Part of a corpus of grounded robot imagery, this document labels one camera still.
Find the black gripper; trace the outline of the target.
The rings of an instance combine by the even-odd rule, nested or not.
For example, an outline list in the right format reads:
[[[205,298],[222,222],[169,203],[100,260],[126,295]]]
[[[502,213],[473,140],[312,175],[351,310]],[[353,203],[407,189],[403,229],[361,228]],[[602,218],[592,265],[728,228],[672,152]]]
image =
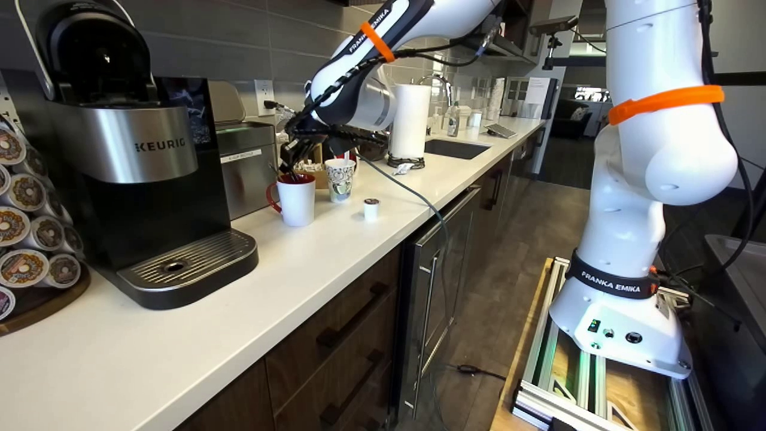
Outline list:
[[[297,113],[284,121],[286,140],[280,146],[280,173],[292,173],[295,164],[314,152],[315,146],[339,147],[343,134],[306,113]]]

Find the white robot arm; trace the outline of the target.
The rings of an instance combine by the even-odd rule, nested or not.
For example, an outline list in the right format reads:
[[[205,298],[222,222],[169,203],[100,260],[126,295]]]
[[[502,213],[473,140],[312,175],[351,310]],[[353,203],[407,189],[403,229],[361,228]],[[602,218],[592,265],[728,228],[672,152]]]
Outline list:
[[[343,152],[377,140],[404,113],[377,67],[413,56],[418,39],[456,41],[502,0],[382,0],[306,84],[284,125],[283,162],[315,143]],[[691,355],[653,260],[668,206],[720,194],[736,151],[710,80],[710,0],[602,0],[608,108],[593,134],[588,218],[551,317],[583,352],[684,377]]]

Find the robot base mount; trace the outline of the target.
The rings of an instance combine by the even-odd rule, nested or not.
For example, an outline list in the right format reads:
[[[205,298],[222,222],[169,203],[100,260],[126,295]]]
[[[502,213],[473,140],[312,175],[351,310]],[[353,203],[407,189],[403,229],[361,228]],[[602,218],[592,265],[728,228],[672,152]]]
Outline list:
[[[691,357],[678,344],[687,296],[608,301],[563,289],[566,265],[544,260],[504,410],[538,431],[710,431]]]

